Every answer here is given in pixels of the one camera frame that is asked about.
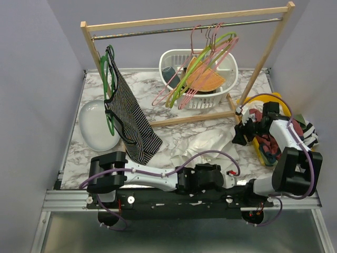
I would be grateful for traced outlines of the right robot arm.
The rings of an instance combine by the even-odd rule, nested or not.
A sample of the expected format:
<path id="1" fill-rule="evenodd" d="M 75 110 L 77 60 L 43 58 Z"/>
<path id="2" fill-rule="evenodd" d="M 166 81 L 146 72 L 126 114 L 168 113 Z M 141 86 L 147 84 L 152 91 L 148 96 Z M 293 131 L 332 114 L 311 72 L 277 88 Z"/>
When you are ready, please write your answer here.
<path id="1" fill-rule="evenodd" d="M 293 199 L 303 199 L 314 194 L 321 170 L 323 157 L 312 151 L 297 135 L 290 117 L 280 114 L 277 102 L 263 105 L 261 114 L 252 109 L 237 113 L 242 119 L 234 127 L 234 144 L 247 145 L 254 138 L 269 135 L 273 137 L 281 151 L 280 159 L 273 174 L 264 179 L 255 179 L 252 187 L 242 193 L 242 200 L 247 206 L 255 206 L 261 196 L 280 194 Z"/>

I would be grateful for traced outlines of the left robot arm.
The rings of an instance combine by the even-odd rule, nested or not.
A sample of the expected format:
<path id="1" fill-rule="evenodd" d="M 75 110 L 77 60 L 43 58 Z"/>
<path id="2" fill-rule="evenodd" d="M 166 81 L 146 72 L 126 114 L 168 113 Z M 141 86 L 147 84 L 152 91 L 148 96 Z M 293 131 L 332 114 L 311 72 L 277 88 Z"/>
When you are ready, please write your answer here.
<path id="1" fill-rule="evenodd" d="M 221 173 L 217 164 L 196 164 L 194 168 L 187 165 L 195 158 L 206 153 L 218 153 L 229 158 L 237 170 Z M 216 150 L 202 151 L 175 169 L 159 169 L 134 162 L 128 162 L 126 153 L 116 151 L 91 159 L 89 178 L 80 184 L 87 192 L 100 194 L 98 201 L 105 208 L 116 204 L 117 196 L 113 192 L 124 185 L 153 187 L 164 192 L 177 194 L 197 194 L 204 190 L 221 191 L 236 185 L 235 177 L 239 176 L 239 164 L 227 153 Z"/>

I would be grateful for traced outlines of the white tank top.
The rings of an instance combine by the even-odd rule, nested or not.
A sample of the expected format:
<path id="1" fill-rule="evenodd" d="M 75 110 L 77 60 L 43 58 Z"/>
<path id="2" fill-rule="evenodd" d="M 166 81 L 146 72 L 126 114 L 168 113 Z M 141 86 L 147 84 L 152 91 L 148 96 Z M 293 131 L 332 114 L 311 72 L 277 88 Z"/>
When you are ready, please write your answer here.
<path id="1" fill-rule="evenodd" d="M 171 152 L 171 162 L 174 167 L 179 167 L 192 156 L 207 150 L 222 151 L 230 155 L 235 161 L 239 160 L 232 139 L 235 132 L 233 128 L 228 130 L 213 129 L 199 133 L 183 141 Z M 197 164 L 218 164 L 221 169 L 235 169 L 235 164 L 228 157 L 218 153 L 205 153 L 195 158 L 188 167 L 193 168 Z"/>

